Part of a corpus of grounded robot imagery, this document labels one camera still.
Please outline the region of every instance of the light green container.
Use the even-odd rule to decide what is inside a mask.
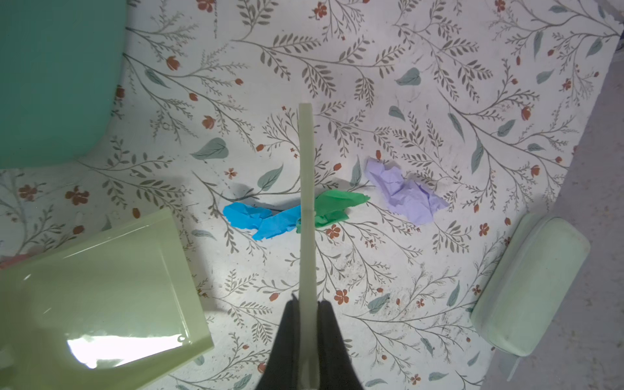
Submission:
[[[0,271],[0,389],[134,390],[213,348],[168,210]]]
[[[529,355],[589,250],[565,220],[526,215],[470,316],[479,335],[505,352]]]

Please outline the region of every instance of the floral tablecloth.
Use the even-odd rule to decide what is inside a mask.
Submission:
[[[480,386],[493,352],[470,311],[520,217],[557,197],[622,27],[591,0],[128,5],[106,138],[1,172],[0,254],[171,209],[215,349],[149,388],[253,388],[297,293],[299,237],[254,241],[222,210],[298,204],[297,105],[312,102],[318,191],[371,196],[316,235],[319,299],[360,380]],[[368,158],[450,207],[418,227],[388,212]]]

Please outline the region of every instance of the blue crumpled paper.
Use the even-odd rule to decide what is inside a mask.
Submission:
[[[383,163],[369,158],[366,177],[377,186],[386,198],[388,209],[405,215],[415,225],[433,222],[433,214],[449,204],[413,180],[405,180],[397,167],[386,169]]]
[[[223,208],[223,215],[230,224],[239,229],[258,229],[251,236],[254,240],[271,238],[290,232],[301,219],[301,206],[284,210],[273,215],[267,208],[248,206],[242,203],[232,203]]]

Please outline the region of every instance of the gray floor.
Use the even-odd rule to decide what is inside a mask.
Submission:
[[[592,251],[553,323],[511,382],[498,369],[483,390],[624,389],[624,61],[611,65],[554,212]]]

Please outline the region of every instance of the teal container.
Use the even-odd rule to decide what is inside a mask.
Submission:
[[[0,1],[0,168],[85,155],[110,119],[124,0]]]

